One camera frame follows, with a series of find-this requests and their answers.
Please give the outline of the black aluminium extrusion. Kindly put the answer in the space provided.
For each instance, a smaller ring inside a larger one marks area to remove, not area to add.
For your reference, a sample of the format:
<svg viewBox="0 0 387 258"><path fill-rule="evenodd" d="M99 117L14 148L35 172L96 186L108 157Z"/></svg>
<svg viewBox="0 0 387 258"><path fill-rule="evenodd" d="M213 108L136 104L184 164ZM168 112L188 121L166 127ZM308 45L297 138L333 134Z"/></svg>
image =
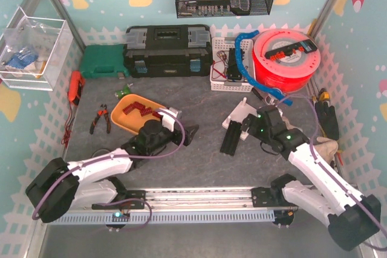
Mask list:
<svg viewBox="0 0 387 258"><path fill-rule="evenodd" d="M234 156L242 132L242 124L237 121L231 121L226 130L220 152L226 155Z"/></svg>

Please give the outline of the white peg board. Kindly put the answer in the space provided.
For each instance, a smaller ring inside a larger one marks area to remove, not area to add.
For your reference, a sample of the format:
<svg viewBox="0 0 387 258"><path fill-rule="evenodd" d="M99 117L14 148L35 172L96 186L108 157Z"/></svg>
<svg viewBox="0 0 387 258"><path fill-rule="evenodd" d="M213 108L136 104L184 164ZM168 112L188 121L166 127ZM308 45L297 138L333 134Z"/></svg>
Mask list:
<svg viewBox="0 0 387 258"><path fill-rule="evenodd" d="M222 122L222 127L228 129L231 121L243 123L244 119L247 118L250 114L257 117L257 109L253 106L250 106L247 103L247 97L244 97Z"/></svg>

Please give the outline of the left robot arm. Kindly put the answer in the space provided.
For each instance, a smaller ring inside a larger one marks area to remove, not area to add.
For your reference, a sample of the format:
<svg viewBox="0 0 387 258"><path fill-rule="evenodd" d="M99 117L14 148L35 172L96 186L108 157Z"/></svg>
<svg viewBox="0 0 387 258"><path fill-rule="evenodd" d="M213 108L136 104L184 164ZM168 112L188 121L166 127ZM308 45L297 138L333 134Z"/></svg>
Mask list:
<svg viewBox="0 0 387 258"><path fill-rule="evenodd" d="M165 148L191 144L199 126L183 126L178 112L157 109L160 120L148 120L137 135L108 153L81 161L51 160L25 189L34 207L33 220L50 223L68 210L90 205L96 209L128 208L141 202L130 196L116 175L127 173L147 160L166 158Z"/></svg>

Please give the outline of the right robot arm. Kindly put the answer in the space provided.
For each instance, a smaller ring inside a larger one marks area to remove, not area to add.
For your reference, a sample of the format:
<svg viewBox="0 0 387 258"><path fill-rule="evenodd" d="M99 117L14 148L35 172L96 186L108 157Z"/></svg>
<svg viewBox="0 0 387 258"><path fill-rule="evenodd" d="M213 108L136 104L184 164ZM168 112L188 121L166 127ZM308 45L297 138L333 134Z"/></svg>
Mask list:
<svg viewBox="0 0 387 258"><path fill-rule="evenodd" d="M332 240L345 251L353 250L380 231L380 201L347 183L317 153L303 132L287 128L277 107L264 106L249 114L242 122L242 130L297 167L317 189L312 191L294 176L284 174L274 179L270 188L252 189L255 207L298 206L324 224Z"/></svg>

